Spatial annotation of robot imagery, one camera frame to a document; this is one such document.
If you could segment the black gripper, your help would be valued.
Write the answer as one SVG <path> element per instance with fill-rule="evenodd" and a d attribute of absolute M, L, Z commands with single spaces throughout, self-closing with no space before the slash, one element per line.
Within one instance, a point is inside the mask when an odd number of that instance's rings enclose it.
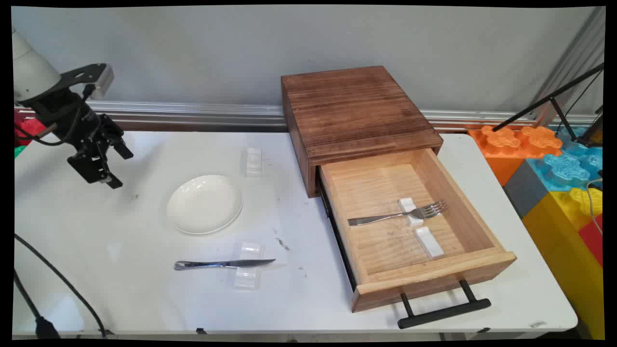
<path fill-rule="evenodd" d="M 84 89 L 82 94 L 70 89 L 45 92 L 29 99 L 29 108 L 35 118 L 44 125 L 45 130 L 55 134 L 59 140 L 45 141 L 47 133 L 29 134 L 29 139 L 50 147 L 70 144 L 77 153 L 68 157 L 68 164 L 89 184 L 99 182 L 112 189 L 123 186 L 107 164 L 107 150 L 114 147 L 124 159 L 129 160 L 133 153 L 123 140 L 124 131 L 110 116 L 97 115 L 86 101 L 97 89 Z M 97 141 L 100 137 L 106 141 Z"/>

